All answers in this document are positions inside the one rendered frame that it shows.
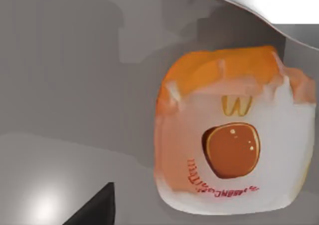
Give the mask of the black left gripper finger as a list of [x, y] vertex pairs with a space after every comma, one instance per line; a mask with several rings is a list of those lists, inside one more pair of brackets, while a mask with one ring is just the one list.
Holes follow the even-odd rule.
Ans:
[[107, 183], [63, 225], [115, 225], [115, 184]]

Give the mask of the white and orange burger box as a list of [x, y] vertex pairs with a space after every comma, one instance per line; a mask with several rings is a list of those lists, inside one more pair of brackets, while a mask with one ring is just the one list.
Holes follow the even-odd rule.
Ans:
[[315, 82], [272, 46], [186, 53], [156, 100], [160, 197], [196, 215], [285, 208], [308, 172], [315, 116]]

